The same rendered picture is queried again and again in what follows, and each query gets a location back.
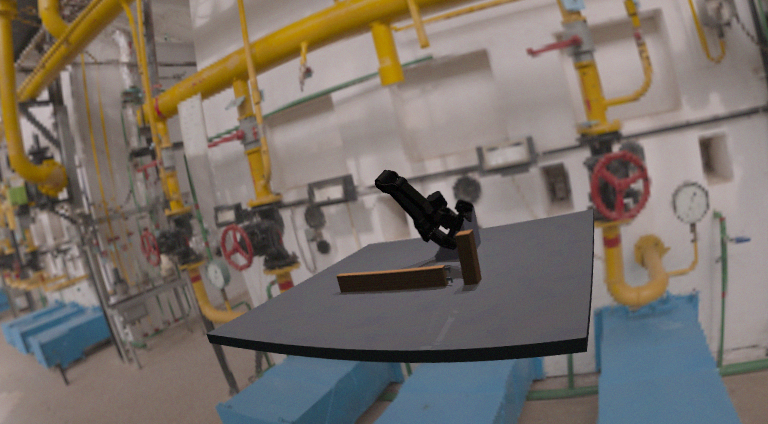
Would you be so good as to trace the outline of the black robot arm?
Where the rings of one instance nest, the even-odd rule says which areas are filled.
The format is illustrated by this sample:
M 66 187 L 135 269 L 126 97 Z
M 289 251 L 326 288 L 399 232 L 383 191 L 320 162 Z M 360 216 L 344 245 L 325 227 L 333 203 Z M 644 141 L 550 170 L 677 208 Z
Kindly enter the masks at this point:
M 439 227 L 441 225 L 448 230 L 447 223 L 455 215 L 450 213 L 452 210 L 446 207 L 448 203 L 439 191 L 426 199 L 404 177 L 391 170 L 384 170 L 375 179 L 375 186 L 383 193 L 390 194 L 413 219 L 423 241 L 428 243 L 432 240 L 441 247 L 441 240 L 447 234 Z

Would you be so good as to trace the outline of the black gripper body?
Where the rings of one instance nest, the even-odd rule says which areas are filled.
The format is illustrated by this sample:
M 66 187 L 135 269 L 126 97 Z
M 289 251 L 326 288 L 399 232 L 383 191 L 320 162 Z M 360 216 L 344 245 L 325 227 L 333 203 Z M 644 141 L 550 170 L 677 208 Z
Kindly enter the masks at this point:
M 466 206 L 469 206 L 469 207 L 473 207 L 473 203 L 472 202 L 470 203 L 470 202 L 466 202 L 466 201 L 463 201 L 463 200 L 458 200 L 455 209 L 457 209 L 459 205 L 462 205 L 462 206 L 466 205 Z M 449 231 L 447 236 L 445 236 L 445 235 L 443 236 L 440 245 L 442 247 L 444 247 L 444 248 L 455 250 L 456 249 L 455 247 L 444 245 L 444 241 L 445 241 L 446 238 L 455 239 L 455 238 L 453 238 L 453 236 L 454 236 L 456 231 L 460 231 L 461 226 L 462 226 L 462 224 L 464 222 L 464 219 L 463 219 L 464 217 L 460 213 L 456 214 L 454 211 L 451 211 L 450 213 L 454 214 L 455 217 L 454 216 L 451 217 L 449 222 L 447 223 L 447 228 L 449 228 L 450 231 Z

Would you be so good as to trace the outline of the brown wooden post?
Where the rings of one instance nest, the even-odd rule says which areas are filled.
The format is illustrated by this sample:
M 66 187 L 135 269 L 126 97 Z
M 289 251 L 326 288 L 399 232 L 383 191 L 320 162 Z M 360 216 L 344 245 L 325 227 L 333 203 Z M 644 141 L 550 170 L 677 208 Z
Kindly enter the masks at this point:
M 455 235 L 464 285 L 479 284 L 482 277 L 473 229 Z

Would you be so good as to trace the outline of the brown wooden board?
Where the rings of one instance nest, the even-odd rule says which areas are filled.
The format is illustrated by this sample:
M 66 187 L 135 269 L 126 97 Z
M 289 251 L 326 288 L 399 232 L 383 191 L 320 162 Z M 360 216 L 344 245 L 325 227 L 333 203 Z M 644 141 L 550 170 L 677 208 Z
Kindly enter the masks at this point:
M 402 270 L 343 273 L 337 276 L 341 292 L 374 292 L 442 287 L 453 283 L 450 267 L 429 266 Z

